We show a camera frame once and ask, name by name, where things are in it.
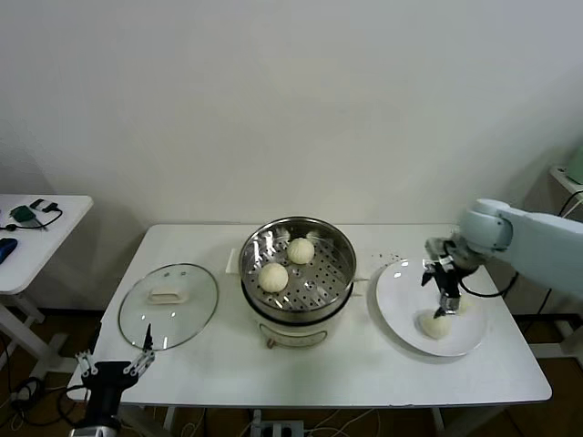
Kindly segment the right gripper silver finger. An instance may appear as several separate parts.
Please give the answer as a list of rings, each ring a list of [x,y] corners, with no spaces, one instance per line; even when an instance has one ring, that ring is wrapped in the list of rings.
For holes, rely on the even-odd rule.
[[[423,261],[424,272],[421,279],[421,285],[425,286],[430,281],[438,284],[440,278],[440,263],[437,260],[425,259]]]
[[[442,295],[439,300],[439,307],[435,311],[433,318],[438,319],[447,315],[455,315],[460,308],[460,301],[460,297]]]

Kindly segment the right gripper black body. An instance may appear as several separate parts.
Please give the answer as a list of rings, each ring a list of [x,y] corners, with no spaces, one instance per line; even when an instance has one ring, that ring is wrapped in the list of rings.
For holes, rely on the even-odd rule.
[[[429,273],[442,294],[452,299],[460,297],[457,272],[451,259],[432,260]]]

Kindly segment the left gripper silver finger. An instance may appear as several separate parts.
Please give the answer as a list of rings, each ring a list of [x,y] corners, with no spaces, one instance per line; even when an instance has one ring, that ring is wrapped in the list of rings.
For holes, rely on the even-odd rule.
[[[91,350],[78,352],[75,357],[82,376],[93,376],[98,374],[97,365],[94,361]]]
[[[151,325],[147,327],[145,339],[143,342],[142,352],[133,360],[128,366],[128,374],[131,377],[140,378],[148,367],[155,360],[155,352],[153,350],[153,338],[151,335]]]

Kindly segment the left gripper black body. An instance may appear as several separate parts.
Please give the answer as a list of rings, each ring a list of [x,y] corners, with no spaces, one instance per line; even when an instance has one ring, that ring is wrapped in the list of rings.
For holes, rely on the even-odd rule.
[[[129,361],[100,361],[83,373],[83,386],[90,392],[84,427],[120,427],[118,408],[123,392],[138,382],[136,371],[126,368]]]

